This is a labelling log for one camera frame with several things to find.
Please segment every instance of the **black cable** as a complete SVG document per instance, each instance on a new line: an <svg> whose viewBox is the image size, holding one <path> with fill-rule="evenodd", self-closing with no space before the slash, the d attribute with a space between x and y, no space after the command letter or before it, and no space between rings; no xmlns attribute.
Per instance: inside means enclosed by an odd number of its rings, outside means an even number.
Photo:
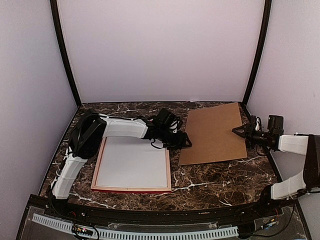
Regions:
<svg viewBox="0 0 320 240"><path fill-rule="evenodd" d="M85 222L85 221L82 221L82 220L79 220L79 219L74 219L74 218L71 218L71 217L68 217L68 216L64 216L62 215L60 212L57 211L57 209L55 208L53 202L52 202L52 189L55 187L56 185L56 182L53 182L53 185L52 187L50 188L50 190L47 192L47 196L48 196L48 201L49 201L49 205L52 207L53 211L59 215L61 218L63 219L66 219L66 220L70 220L72 222L72 224L75 224L74 222L75 221L78 221L79 223L83 223L84 225L89 225L91 228L93 228L96 232L96 235L97 235L97 238L96 240L99 240L100 239L100 234L99 234L99 231L96 229L95 226L93 226L91 223L88 223L88 222Z"/></svg>
<svg viewBox="0 0 320 240"><path fill-rule="evenodd" d="M320 194L320 191L308 191L308 194Z"/></svg>
<svg viewBox="0 0 320 240"><path fill-rule="evenodd" d="M280 231L278 231L278 232L276 232L276 233L274 233L274 234L271 234L271 235L254 234L254 233L256 233L256 232L258 232L259 230L262 230L262 229L257 229L256 231L251 232L251 233L241 233L241 232L238 232L238 233L239 233L239 235L241 235L241 236L250 236L250 237L256 236L256 237L262 237L262 238L271 238L271 237L274 237L274 236L282 233L284 230L287 229L287 227L289 226L289 224L290 224L290 222L291 222L291 219L292 219L292 217L293 217L293 215L294 215L295 210L296 210L296 204L293 204L292 212L291 212L291 215L290 215L290 218L289 218L287 224L286 224Z"/></svg>
<svg viewBox="0 0 320 240"><path fill-rule="evenodd" d="M300 194L301 196L303 196L303 195L305 195L305 194L308 192L308 190L305 189L305 188L302 188L302 189L297 190L296 192L297 192L298 194Z"/></svg>
<svg viewBox="0 0 320 240"><path fill-rule="evenodd" d="M261 154L259 151L258 151L258 145L255 146L255 152L256 154L258 154L260 157L265 157L267 156L267 153L265 154Z"/></svg>
<svg viewBox="0 0 320 240"><path fill-rule="evenodd" d="M150 143L152 147L154 147L155 149L163 149L164 148L164 146L163 147L158 147L158 146L154 145L155 142L156 142L156 139L154 138L152 140L152 142Z"/></svg>

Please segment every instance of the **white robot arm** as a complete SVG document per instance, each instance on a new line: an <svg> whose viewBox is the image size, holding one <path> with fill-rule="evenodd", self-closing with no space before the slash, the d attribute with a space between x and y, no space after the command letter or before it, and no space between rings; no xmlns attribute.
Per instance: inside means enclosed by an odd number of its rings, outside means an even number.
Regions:
<svg viewBox="0 0 320 240"><path fill-rule="evenodd" d="M50 186L52 195L59 200L68 199L82 166L96 155L102 138L127 136L154 141L158 139L162 141L164 148L191 147L187 133L180 130L181 125L180 118L165 108L149 119L143 116L114 117L88 110L72 130L64 160Z"/></svg>
<svg viewBox="0 0 320 240"><path fill-rule="evenodd" d="M320 187L320 136L297 133L283 135L283 121L282 116L270 115L267 127L269 131L264 132L261 130L260 118L252 116L251 123L232 130L245 138L248 147L267 146L274 151L306 156L300 173L263 190L261 197L274 201L296 198Z"/></svg>

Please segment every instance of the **wire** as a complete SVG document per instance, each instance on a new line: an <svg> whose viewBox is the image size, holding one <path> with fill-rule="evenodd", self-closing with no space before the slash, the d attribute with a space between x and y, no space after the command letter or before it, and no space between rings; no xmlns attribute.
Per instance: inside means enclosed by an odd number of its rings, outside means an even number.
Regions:
<svg viewBox="0 0 320 240"><path fill-rule="evenodd" d="M267 155L267 153L261 154L261 153L258 151L258 145L255 146L255 152L256 152L256 154L258 154L258 155L261 156L261 157L265 157L265 156Z"/></svg>
<svg viewBox="0 0 320 240"><path fill-rule="evenodd" d="M93 229L95 230L95 232L96 232L96 236L97 236L96 240L99 240L99 239L100 239L99 231L98 231L98 230L96 229L96 227L93 226L91 223L88 223L88 222L85 222L85 221L81 221L81 220L79 220L79 219L74 219L74 218L71 218L71 217L68 217L68 216L64 216L64 215L62 215L60 212L57 211L57 209L55 208L55 206L54 206L54 204L53 204L53 202L52 202L52 189L53 189L54 186L56 185L56 182L57 182L57 181L55 181L55 182L53 183L52 188L49 190L49 192L48 192L48 194L47 194L47 195L48 195L49 204L50 204L50 206L52 207L53 211L54 211L57 215L59 215L61 218L66 219L66 220L70 220L73 224L75 224L75 221L78 221L79 223L83 223L83 224L85 224L86 226L89 225L89 226L90 226L91 228L93 228Z"/></svg>
<svg viewBox="0 0 320 240"><path fill-rule="evenodd" d="M77 217L77 215L76 215L76 213L75 213L74 211L71 211L70 213L71 213L72 215L74 215L75 218Z"/></svg>
<svg viewBox="0 0 320 240"><path fill-rule="evenodd" d="M274 210L275 210L275 212L276 212L276 218L278 218L278 217L279 217L278 210L277 210L276 208L275 208Z"/></svg>
<svg viewBox="0 0 320 240"><path fill-rule="evenodd" d="M320 191L308 191L308 194L320 194Z"/></svg>
<svg viewBox="0 0 320 240"><path fill-rule="evenodd" d="M155 149L163 149L164 148L164 146L163 147L158 147L158 146L154 145L155 142L156 142L156 139L154 138L152 140L152 142L150 143L152 147L154 147Z"/></svg>
<svg viewBox="0 0 320 240"><path fill-rule="evenodd" d="M259 230L262 230L262 229L257 229L256 231L250 232L250 233L241 233L241 232L238 232L238 233L239 233L239 235L241 235L241 236L256 236L256 237L262 237L262 238L271 238L271 237L274 237L274 236L282 233L284 230L287 229L287 227L289 226L289 224L290 224L290 222L291 222L291 219L292 219L292 217L293 217L293 215L294 215L295 210L296 210L296 204L293 204L292 212L291 212L291 215L290 215L290 218L289 218L287 224L286 224L280 231L278 231L278 232L276 232L276 233L274 233L274 234L271 234L271 235L254 234L254 233L256 233L256 232L258 232Z"/></svg>

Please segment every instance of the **marble table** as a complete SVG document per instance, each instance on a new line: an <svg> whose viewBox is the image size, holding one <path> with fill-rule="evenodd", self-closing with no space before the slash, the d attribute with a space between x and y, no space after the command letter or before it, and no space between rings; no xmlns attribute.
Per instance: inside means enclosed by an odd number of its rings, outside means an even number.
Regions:
<svg viewBox="0 0 320 240"><path fill-rule="evenodd" d="M58 165L64 158L72 127L88 109L99 113L120 116L145 117L167 108L183 119L185 127L189 110L214 107L226 102L123 102L87 103L77 111L66 136L51 163L40 196L46 197L46 190L55 178ZM248 121L240 108L242 122ZM91 182L98 155L90 158L79 173L71 188L69 202L119 210L140 211L185 211L220 208L256 202L265 186L276 183L276 176L265 156L255 150L247 150L248 158L219 163L179 166L179 150L170 151L171 193L137 194L105 193L91 190Z"/></svg>

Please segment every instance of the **white backdrop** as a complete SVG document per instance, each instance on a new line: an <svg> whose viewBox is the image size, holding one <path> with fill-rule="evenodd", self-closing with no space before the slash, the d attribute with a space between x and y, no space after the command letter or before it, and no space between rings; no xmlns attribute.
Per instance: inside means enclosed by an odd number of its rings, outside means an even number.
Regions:
<svg viewBox="0 0 320 240"><path fill-rule="evenodd" d="M14 240L77 110L50 1L0 1L0 239Z"/></svg>
<svg viewBox="0 0 320 240"><path fill-rule="evenodd" d="M241 101L263 0L59 0L82 102Z"/></svg>

